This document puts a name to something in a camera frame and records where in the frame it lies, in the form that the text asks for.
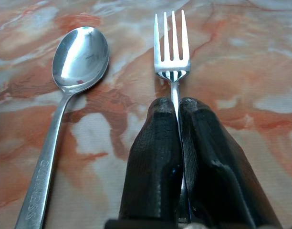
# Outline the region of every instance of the orange marble pattern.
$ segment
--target orange marble pattern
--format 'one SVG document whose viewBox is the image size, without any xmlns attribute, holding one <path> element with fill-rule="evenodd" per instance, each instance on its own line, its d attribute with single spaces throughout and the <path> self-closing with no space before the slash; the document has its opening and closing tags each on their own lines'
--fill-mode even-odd
<svg viewBox="0 0 292 229">
<path fill-rule="evenodd" d="M 56 47 L 83 25 L 103 32 L 111 61 L 65 114 L 46 228 L 117 217 L 130 146 L 150 103 L 169 94 L 153 70 L 154 13 L 181 9 L 192 65 L 182 96 L 217 113 L 292 226 L 292 0 L 0 0 L 0 229 L 15 225 L 61 99 Z"/>
</svg>

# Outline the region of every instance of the marble table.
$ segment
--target marble table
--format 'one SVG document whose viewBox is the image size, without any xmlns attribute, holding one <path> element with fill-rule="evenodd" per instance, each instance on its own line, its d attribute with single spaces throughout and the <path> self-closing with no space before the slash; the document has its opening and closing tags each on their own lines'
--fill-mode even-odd
<svg viewBox="0 0 292 229">
<path fill-rule="evenodd" d="M 14 227 L 61 99 L 54 52 L 79 26 L 103 32 L 111 61 L 65 114 L 46 228 L 117 217 L 130 146 L 150 103 L 169 95 L 153 69 L 154 13 L 162 29 L 163 12 L 170 24 L 181 9 L 192 65 L 182 96 L 216 112 L 292 226 L 292 0 L 0 0 L 0 229 Z"/>
</svg>

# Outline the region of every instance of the spoon handle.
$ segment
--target spoon handle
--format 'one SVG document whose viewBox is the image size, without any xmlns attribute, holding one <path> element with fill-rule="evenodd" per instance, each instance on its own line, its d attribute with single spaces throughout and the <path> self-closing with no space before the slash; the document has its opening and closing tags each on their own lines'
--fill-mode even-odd
<svg viewBox="0 0 292 229">
<path fill-rule="evenodd" d="M 41 229 L 52 177 L 52 166 L 57 147 L 58 133 L 66 105 L 73 94 L 64 94 L 55 111 L 45 138 L 31 183 L 25 196 L 15 229 Z"/>
</svg>

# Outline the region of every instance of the table surface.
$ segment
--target table surface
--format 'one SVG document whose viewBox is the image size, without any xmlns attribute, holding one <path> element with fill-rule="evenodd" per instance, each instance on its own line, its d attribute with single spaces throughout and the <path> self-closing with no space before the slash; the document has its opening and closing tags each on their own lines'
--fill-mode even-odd
<svg viewBox="0 0 292 229">
<path fill-rule="evenodd" d="M 46 228 L 117 217 L 130 146 L 150 103 L 169 95 L 154 74 L 154 14 L 162 35 L 163 12 L 170 25 L 181 9 L 192 66 L 182 96 L 216 112 L 292 225 L 292 0 L 0 0 L 0 229 L 14 227 L 61 100 L 54 52 L 80 26 L 105 35 L 110 66 L 64 116 Z"/>
</svg>

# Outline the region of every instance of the spoon bowl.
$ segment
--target spoon bowl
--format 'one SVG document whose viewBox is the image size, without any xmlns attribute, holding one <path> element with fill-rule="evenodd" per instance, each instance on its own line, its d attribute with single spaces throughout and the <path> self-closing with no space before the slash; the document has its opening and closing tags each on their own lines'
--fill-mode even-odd
<svg viewBox="0 0 292 229">
<path fill-rule="evenodd" d="M 58 45 L 52 75 L 63 91 L 63 98 L 45 138 L 15 229 L 42 228 L 58 133 L 66 105 L 73 95 L 88 89 L 103 77 L 108 62 L 107 41 L 101 32 L 92 27 L 80 27 L 69 32 Z"/>
</svg>

